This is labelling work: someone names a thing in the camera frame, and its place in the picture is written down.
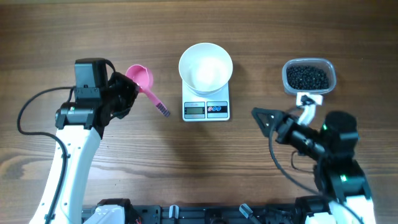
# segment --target scale display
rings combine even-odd
[[[185,114],[204,114],[203,108],[187,108]]]

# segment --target black bean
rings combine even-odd
[[[329,87],[329,79],[322,69],[309,65],[288,67],[287,83],[296,90],[322,90]]]

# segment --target plastic container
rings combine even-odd
[[[325,71],[326,76],[329,79],[329,88],[323,90],[297,90],[292,88],[287,82],[287,74],[286,70],[290,66],[299,66],[299,65],[309,65],[314,66],[316,68],[320,68]],[[336,86],[336,72],[334,66],[326,59],[323,58],[297,58],[292,59],[284,65],[282,69],[282,81],[284,83],[285,92],[287,94],[296,95],[298,92],[306,92],[312,94],[326,94],[332,91]]]

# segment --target wooden table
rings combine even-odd
[[[337,71],[312,127],[328,111],[358,118],[356,158],[373,190],[378,223],[398,218],[398,10],[393,1],[142,1],[0,6],[0,223],[27,223],[44,191],[54,141],[16,129],[21,106],[41,90],[74,85],[74,61],[104,57],[117,70],[139,63],[170,109],[163,117],[141,95],[130,115],[106,127],[84,199],[130,198],[136,205],[239,205],[293,202],[308,195],[282,176],[253,107],[285,110],[281,69],[292,58],[321,57]],[[234,62],[232,118],[182,121],[178,60],[199,42],[224,47]],[[55,133],[67,91],[46,94],[22,119],[28,131]],[[288,146],[276,156],[294,177]],[[297,159],[309,169],[310,159]]]

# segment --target white scale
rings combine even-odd
[[[215,93],[200,95],[182,83],[184,121],[227,121],[230,117],[228,83]]]

